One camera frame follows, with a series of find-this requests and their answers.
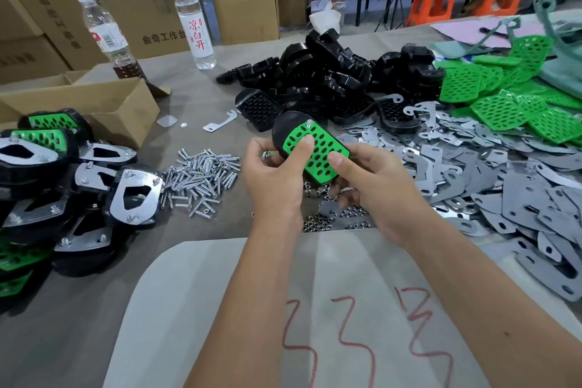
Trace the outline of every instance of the white board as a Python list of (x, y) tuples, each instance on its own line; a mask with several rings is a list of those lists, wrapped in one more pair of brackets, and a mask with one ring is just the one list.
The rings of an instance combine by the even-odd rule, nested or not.
[[(105, 388), (182, 388), (245, 240), (184, 242), (154, 261), (127, 307)], [(508, 260), (501, 267), (582, 339), (564, 302)], [(490, 386), (414, 261), (375, 229), (302, 235), (288, 299), (283, 388)]]

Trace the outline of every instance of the forearm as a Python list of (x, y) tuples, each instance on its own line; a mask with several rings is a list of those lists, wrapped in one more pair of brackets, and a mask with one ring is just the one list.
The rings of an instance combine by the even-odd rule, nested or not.
[(298, 235), (255, 221), (185, 388), (279, 386), (289, 269)]
[(407, 251), (494, 387), (574, 387), (582, 344), (481, 250), (438, 215), (413, 228)]

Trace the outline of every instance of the red marker scribble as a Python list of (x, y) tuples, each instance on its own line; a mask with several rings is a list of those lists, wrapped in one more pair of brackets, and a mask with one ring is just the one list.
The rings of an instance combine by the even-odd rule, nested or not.
[[(406, 310), (406, 307), (404, 306), (404, 302), (402, 301), (402, 297), (400, 296), (400, 292), (398, 291), (398, 289), (396, 287), (394, 287), (394, 289), (396, 290), (398, 300), (400, 301), (400, 306), (406, 312), (407, 310)], [(408, 319), (408, 321), (411, 321), (411, 322), (414, 320), (418, 320), (418, 319), (423, 320), (422, 323), (420, 324), (420, 326), (418, 327), (418, 329), (416, 330), (416, 332), (414, 333), (414, 335), (410, 341), (410, 344), (408, 345), (408, 350), (410, 351), (410, 353), (413, 356), (416, 356), (416, 357), (436, 357), (436, 356), (448, 357), (449, 358), (449, 369), (447, 371), (447, 378), (445, 379), (445, 388), (449, 388), (451, 378), (453, 377), (453, 363), (455, 362), (455, 360), (453, 359), (453, 356), (450, 355), (450, 353), (448, 353), (446, 351), (431, 351), (429, 353), (417, 353), (413, 350), (414, 343), (418, 340), (418, 336), (420, 336), (420, 333), (423, 330), (424, 326), (433, 317), (433, 312), (431, 310), (426, 310), (426, 311), (423, 311), (422, 313), (419, 313), (419, 311), (422, 310), (424, 304), (431, 297), (431, 294), (428, 292), (428, 290), (421, 289), (420, 287), (406, 287), (405, 289), (401, 289), (401, 290), (403, 292), (423, 291), (426, 293), (426, 296), (424, 297), (423, 301), (420, 304), (418, 304), (418, 307), (416, 307), (414, 310), (412, 310), (412, 312), (409, 315), (406, 316), (406, 319)]]
[(286, 350), (306, 350), (306, 351), (310, 351), (313, 353), (313, 369), (311, 370), (311, 380), (309, 382), (309, 388), (313, 388), (313, 384), (316, 382), (316, 374), (317, 374), (317, 352), (316, 352), (316, 350), (314, 350), (313, 348), (311, 348), (307, 345), (286, 345), (285, 344), (285, 338), (287, 337), (287, 331), (289, 331), (289, 326), (291, 325), (291, 321), (293, 320), (295, 313), (297, 313), (297, 310), (299, 310), (299, 305), (301, 305), (301, 302), (298, 299), (291, 299), (290, 301), (287, 301), (287, 305), (289, 305), (290, 303), (295, 303), (296, 305), (293, 309), (293, 312), (291, 313), (291, 316), (289, 316), (289, 319), (287, 320), (287, 324), (285, 325), (285, 329), (283, 330), (283, 348)]
[(364, 344), (359, 344), (359, 343), (355, 343), (355, 342), (345, 342), (342, 339), (343, 331), (346, 329), (347, 320), (352, 315), (352, 311), (353, 311), (354, 307), (356, 306), (356, 300), (352, 296), (344, 296), (343, 298), (332, 299), (332, 302), (339, 303), (339, 302), (348, 301), (348, 300), (351, 301), (352, 304), (350, 305), (350, 309), (347, 311), (347, 315), (342, 322), (342, 327), (339, 329), (338, 340), (339, 340), (339, 343), (341, 343), (341, 345), (344, 345), (346, 347), (364, 348), (365, 350), (368, 351), (368, 353), (370, 354), (370, 357), (372, 358), (372, 369), (370, 370), (370, 379), (368, 380), (368, 388), (372, 388), (374, 386), (374, 378), (376, 377), (376, 356), (374, 355), (374, 351), (372, 351), (372, 349), (370, 347), (368, 347)]

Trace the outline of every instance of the pink paper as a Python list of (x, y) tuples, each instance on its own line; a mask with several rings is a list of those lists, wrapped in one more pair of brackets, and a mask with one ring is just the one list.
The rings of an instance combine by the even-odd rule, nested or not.
[[(467, 43), (468, 45), (475, 45), (480, 42), (486, 34), (479, 32), (480, 28), (493, 29), (499, 24), (498, 18), (487, 19), (469, 19), (460, 20), (457, 22), (443, 22), (440, 24), (432, 24), (431, 26), (444, 34), (457, 40), (458, 42)], [(501, 34), (507, 33), (506, 25), (502, 25), (498, 30)], [(515, 30), (516, 37), (541, 35), (545, 36), (544, 27), (539, 22), (528, 22), (521, 24), (521, 27)], [(509, 40), (503, 37), (491, 36), (488, 38), (483, 46), (490, 48), (511, 48)]]

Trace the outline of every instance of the person's right hand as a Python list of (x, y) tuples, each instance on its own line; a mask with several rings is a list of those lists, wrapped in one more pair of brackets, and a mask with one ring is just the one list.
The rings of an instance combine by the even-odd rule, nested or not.
[(416, 188), (399, 157), (362, 143), (346, 147), (354, 161), (338, 152), (328, 155), (329, 163), (340, 176), (329, 195), (336, 196), (347, 186), (355, 189), (338, 196), (343, 209), (361, 205), (370, 212), (378, 230), (400, 246), (404, 246), (411, 229), (423, 223), (423, 218), (438, 216)]

